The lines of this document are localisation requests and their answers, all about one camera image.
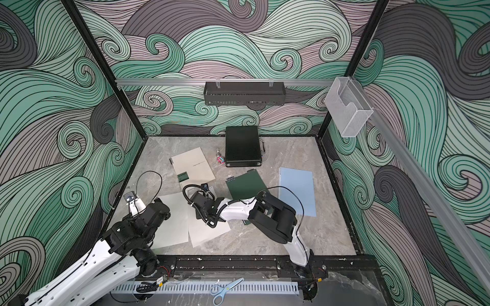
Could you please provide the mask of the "torn white lined page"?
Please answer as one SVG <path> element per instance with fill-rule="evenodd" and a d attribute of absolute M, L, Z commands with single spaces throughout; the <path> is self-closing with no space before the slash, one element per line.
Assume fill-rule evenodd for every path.
<path fill-rule="evenodd" d="M 159 199 L 170 209 L 170 218 L 156 231 L 153 249 L 174 246 L 188 242 L 188 208 L 182 193 L 160 196 Z"/>

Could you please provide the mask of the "beige spiral notebook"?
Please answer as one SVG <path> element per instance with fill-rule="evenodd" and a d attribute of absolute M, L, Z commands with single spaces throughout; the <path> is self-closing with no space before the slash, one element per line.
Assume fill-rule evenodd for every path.
<path fill-rule="evenodd" d="M 206 184 L 216 178 L 200 147 L 171 157 L 169 161 L 181 190 L 187 185 Z"/>

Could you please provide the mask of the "dark green spiral notebook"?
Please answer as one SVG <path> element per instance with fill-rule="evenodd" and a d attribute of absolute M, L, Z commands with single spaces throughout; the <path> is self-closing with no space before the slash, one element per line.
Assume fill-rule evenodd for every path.
<path fill-rule="evenodd" d="M 234 202 L 223 211 L 225 219 L 244 220 L 246 225 L 250 224 L 248 216 L 255 207 L 254 198 L 260 191 L 266 189 L 262 178 L 255 169 L 252 169 L 245 174 L 227 179 L 226 184 Z"/>

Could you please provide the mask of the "light blue spiral notebook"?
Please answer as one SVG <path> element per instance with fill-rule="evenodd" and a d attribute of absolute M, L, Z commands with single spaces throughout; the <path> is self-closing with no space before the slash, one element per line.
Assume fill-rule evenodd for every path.
<path fill-rule="evenodd" d="M 316 217 L 313 173 L 281 167 L 279 169 L 279 199 L 296 210 L 298 215 Z"/>

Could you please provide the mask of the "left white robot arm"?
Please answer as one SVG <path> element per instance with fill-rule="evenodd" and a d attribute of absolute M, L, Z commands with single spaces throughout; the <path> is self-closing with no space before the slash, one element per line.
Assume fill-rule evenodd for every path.
<path fill-rule="evenodd" d="M 154 276 L 160 263 L 149 245 L 169 218 L 170 209 L 162 201 L 144 205 L 137 200 L 134 210 L 79 261 L 30 295 L 14 297 L 9 305 L 91 305 L 138 275 Z"/>

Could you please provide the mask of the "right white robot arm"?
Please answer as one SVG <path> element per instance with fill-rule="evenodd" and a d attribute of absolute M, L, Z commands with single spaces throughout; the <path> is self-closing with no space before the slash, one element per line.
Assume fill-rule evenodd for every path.
<path fill-rule="evenodd" d="M 270 240 L 283 245 L 294 265 L 306 268 L 311 251 L 299 233 L 303 219 L 297 219 L 296 210 L 269 190 L 262 189 L 246 200 L 231 200 L 216 197 L 207 184 L 188 184 L 182 194 L 197 219 L 209 228 L 232 220 L 249 221 Z"/>

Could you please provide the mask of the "black case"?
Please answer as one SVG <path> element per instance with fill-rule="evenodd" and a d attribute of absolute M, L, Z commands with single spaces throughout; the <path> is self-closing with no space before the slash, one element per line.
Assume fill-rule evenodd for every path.
<path fill-rule="evenodd" d="M 259 167 L 262 165 L 258 127 L 226 127 L 225 165 L 229 168 Z"/>

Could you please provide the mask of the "blue scissors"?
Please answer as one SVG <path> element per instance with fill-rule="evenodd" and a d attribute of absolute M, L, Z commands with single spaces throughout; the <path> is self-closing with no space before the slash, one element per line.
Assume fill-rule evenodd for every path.
<path fill-rule="evenodd" d="M 241 284 L 244 281 L 244 278 L 236 279 L 226 285 L 214 284 L 211 286 L 210 294 L 213 296 L 213 305 L 219 306 L 223 303 L 225 295 L 236 286 Z"/>

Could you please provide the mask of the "black wall tray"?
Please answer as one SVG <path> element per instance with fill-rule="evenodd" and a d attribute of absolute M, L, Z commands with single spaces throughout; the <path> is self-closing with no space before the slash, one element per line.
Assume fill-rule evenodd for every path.
<path fill-rule="evenodd" d="M 283 82 L 214 81 L 204 86 L 205 104 L 212 106 L 283 105 Z"/>

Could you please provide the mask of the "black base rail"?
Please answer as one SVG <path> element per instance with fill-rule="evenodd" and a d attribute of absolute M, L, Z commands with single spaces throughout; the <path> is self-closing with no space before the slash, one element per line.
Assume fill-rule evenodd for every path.
<path fill-rule="evenodd" d="M 296 266 L 285 255 L 158 255 L 160 264 L 171 276 L 190 272 L 266 272 L 274 276 L 294 277 Z M 306 268 L 315 276 L 338 270 L 376 270 L 373 256 L 311 255 Z"/>

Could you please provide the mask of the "clear wall holder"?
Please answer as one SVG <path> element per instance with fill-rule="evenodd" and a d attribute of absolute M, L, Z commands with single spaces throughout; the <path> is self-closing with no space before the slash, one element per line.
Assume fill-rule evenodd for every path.
<path fill-rule="evenodd" d="M 373 113 L 362 85 L 350 76 L 336 77 L 324 102 L 343 138 L 356 137 Z"/>

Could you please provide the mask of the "aluminium rail right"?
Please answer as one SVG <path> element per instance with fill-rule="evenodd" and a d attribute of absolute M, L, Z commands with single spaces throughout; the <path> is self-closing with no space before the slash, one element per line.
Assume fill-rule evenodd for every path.
<path fill-rule="evenodd" d="M 372 109 L 373 113 L 370 117 L 374 125 L 377 126 L 386 144 L 398 157 L 403 168 L 406 170 L 407 176 L 409 176 L 418 189 L 421 198 L 430 205 L 431 210 L 435 213 L 441 225 L 445 228 L 447 234 L 473 270 L 475 276 L 486 292 L 489 293 L 489 256 L 486 251 L 479 245 L 470 230 L 463 224 L 462 220 L 460 220 L 452 209 L 450 203 L 408 150 L 405 143 L 391 130 L 390 122 L 380 112 L 381 108 L 373 104 L 362 85 L 358 85 L 357 90 L 363 97 L 365 103 Z"/>

